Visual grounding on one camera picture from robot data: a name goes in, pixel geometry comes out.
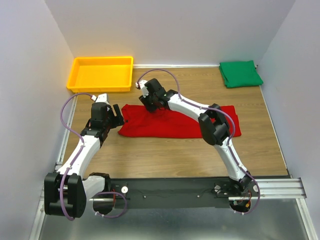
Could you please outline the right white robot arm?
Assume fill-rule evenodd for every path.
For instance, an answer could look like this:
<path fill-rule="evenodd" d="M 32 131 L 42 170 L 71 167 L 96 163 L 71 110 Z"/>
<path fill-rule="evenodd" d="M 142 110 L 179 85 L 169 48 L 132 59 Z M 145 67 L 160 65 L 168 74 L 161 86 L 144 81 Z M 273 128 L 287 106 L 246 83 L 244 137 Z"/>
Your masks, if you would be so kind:
<path fill-rule="evenodd" d="M 164 108 L 195 120 L 203 140 L 216 149 L 227 169 L 231 193 L 241 196 L 247 192 L 252 179 L 232 143 L 235 124 L 219 105 L 200 104 L 175 90 L 166 91 L 155 78 L 139 80 L 135 87 L 142 91 L 139 99 L 149 112 Z"/>

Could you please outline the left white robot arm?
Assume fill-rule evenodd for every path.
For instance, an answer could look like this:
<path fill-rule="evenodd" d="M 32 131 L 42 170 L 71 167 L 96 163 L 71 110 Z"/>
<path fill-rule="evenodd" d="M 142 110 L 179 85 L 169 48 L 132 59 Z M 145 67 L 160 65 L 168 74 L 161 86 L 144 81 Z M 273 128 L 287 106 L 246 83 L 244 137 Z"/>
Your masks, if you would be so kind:
<path fill-rule="evenodd" d="M 44 179 L 44 211 L 47 215 L 74 220 L 83 215 L 87 201 L 98 195 L 107 197 L 111 179 L 107 173 L 94 172 L 84 178 L 85 171 L 101 149 L 111 129 L 124 125 L 117 104 L 94 102 L 91 117 L 80 132 L 79 142 L 69 159 Z"/>

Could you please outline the red t shirt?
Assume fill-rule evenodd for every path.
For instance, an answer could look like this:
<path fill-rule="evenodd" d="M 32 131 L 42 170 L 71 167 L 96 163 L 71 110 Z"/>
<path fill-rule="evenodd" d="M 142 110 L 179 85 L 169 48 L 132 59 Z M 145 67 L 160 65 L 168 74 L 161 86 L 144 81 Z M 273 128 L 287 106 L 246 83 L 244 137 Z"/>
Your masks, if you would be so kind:
<path fill-rule="evenodd" d="M 148 112 L 143 105 L 126 104 L 121 109 L 124 125 L 118 131 L 123 137 L 201 139 L 199 123 L 176 111 L 157 109 Z"/>

